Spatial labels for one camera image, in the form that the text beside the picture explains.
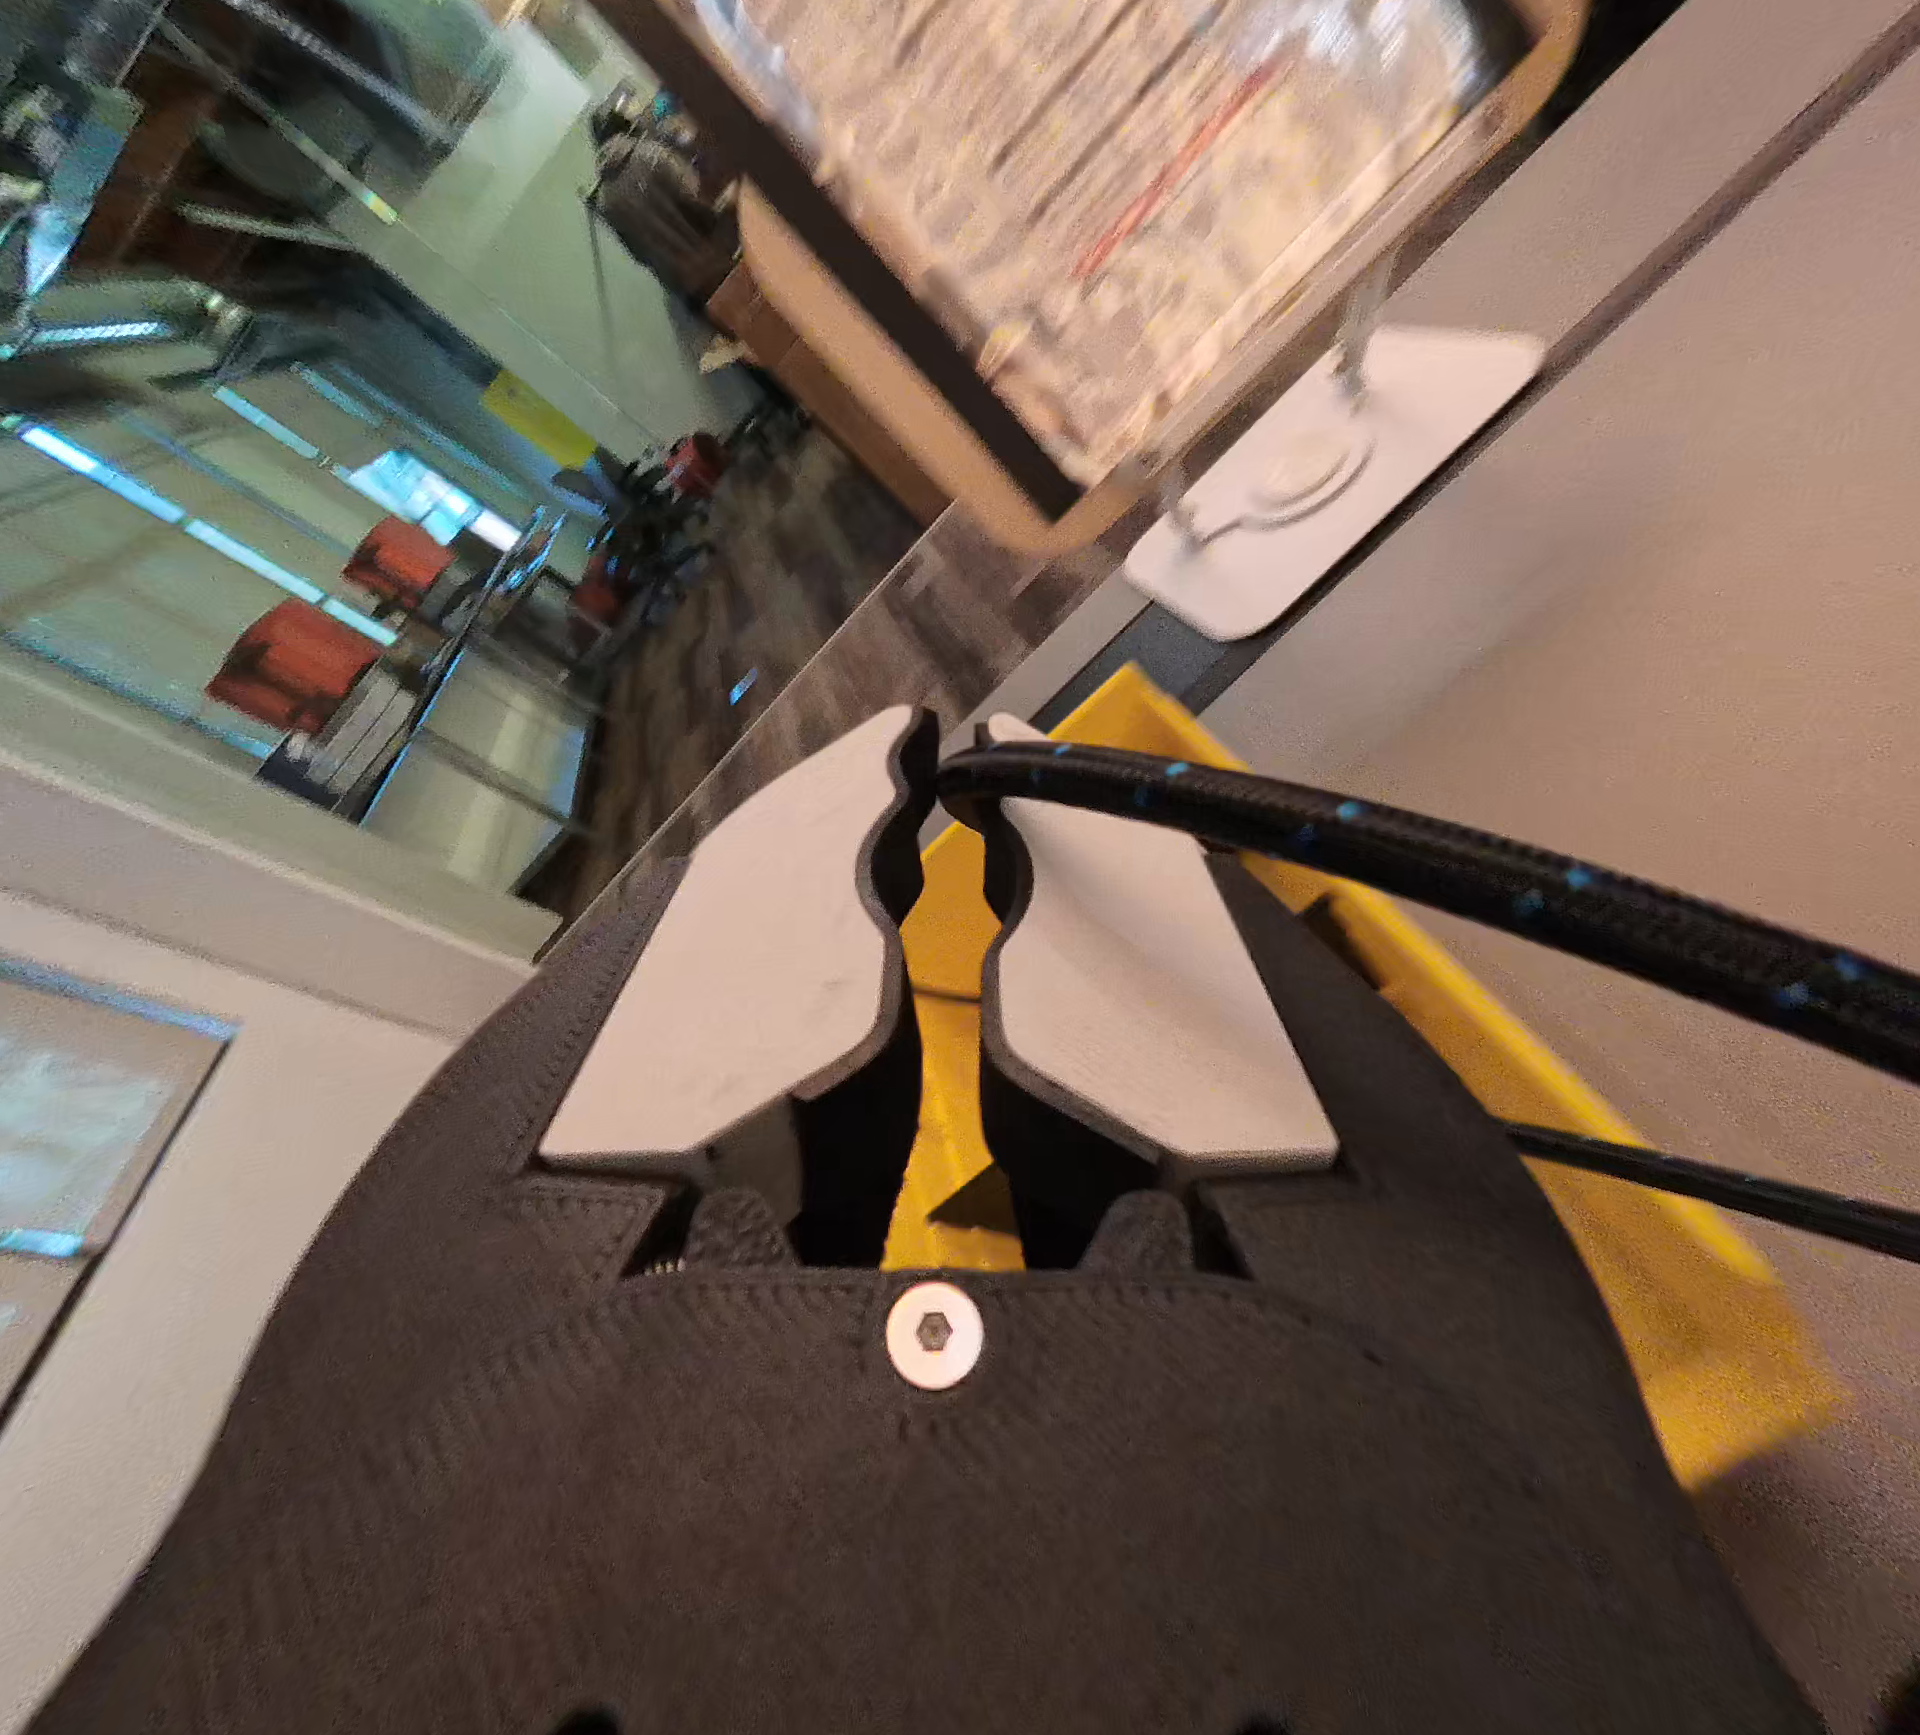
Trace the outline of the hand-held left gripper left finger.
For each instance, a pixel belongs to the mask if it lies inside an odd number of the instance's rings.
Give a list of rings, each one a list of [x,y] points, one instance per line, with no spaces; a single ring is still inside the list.
[[[900,1009],[881,839],[917,831],[937,719],[891,705],[741,801],[691,851],[541,1157],[799,1157],[797,1109]]]

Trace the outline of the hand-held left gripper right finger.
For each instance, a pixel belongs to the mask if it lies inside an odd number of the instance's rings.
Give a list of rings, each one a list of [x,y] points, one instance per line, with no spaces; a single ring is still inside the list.
[[[1008,797],[1016,899],[981,971],[980,1121],[1011,1183],[1326,1171],[1338,1135],[1201,843]]]

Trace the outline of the black flat pad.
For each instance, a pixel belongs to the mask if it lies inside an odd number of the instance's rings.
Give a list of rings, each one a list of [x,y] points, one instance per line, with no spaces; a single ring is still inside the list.
[[[1133,665],[1187,711],[1201,713],[1254,665],[1258,639],[1211,641],[1158,603],[1145,605],[1117,633],[1112,663]]]

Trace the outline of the yellow plastic bin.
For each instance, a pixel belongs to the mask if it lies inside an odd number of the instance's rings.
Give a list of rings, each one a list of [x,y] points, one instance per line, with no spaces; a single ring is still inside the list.
[[[941,821],[901,941],[922,1027],[917,1135],[881,1267],[1018,1271],[1021,1243],[980,1123],[977,993],[997,921],[986,847]],[[1387,895],[1273,857],[1243,865],[1336,945],[1498,1119],[1641,1145],[1596,1091]],[[1596,1171],[1531,1173],[1590,1269],[1668,1463],[1689,1489],[1830,1425],[1843,1389],[1773,1271],[1699,1199]]]

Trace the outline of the white stand base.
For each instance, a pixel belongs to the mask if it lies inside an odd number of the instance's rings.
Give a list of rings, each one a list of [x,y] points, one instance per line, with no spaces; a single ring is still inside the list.
[[[1316,362],[1135,541],[1125,583],[1211,643],[1307,595],[1540,374],[1522,332],[1379,326]]]

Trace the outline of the white framed window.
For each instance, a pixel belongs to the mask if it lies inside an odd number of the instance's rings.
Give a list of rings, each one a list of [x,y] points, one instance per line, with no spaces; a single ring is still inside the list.
[[[222,1063],[227,1021],[2,961],[2,1411]]]

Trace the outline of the instruction sheet display board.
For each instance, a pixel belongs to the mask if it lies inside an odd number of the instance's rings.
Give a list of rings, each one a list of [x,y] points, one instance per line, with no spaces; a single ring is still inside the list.
[[[646,0],[743,266],[996,543],[1083,545],[1537,114],[1590,0]]]

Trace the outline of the yellow wall sign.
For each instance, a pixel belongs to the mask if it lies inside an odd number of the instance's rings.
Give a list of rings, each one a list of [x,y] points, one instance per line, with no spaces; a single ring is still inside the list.
[[[591,461],[598,449],[598,439],[590,430],[576,424],[505,368],[482,392],[482,406],[556,467],[580,469]]]

